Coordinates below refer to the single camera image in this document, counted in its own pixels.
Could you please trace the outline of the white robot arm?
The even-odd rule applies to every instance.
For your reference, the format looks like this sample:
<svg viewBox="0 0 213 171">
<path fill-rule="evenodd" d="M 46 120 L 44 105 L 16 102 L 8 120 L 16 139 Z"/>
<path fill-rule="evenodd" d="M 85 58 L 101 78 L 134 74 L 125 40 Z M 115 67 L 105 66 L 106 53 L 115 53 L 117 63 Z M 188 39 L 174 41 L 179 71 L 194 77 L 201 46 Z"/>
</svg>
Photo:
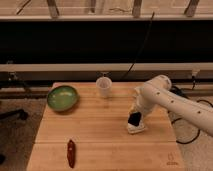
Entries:
<svg viewBox="0 0 213 171">
<path fill-rule="evenodd" d="M 136 98 L 129 112 L 128 132 L 142 132 L 145 129 L 144 117 L 159 105 L 213 137 L 213 108 L 178 96 L 170 92 L 171 87 L 172 82 L 167 76 L 158 75 L 135 88 Z"/>
</svg>

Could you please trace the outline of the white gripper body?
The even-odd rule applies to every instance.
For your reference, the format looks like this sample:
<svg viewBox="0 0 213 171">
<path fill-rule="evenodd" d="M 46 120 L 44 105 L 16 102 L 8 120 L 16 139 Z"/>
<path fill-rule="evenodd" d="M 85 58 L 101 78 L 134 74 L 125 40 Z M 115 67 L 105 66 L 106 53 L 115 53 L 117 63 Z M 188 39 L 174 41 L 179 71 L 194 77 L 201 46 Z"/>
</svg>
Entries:
<svg viewBox="0 0 213 171">
<path fill-rule="evenodd" d="M 133 101 L 129 114 L 140 112 L 143 117 L 146 117 L 153 110 L 153 103 L 145 99 L 142 95 L 137 95 Z"/>
</svg>

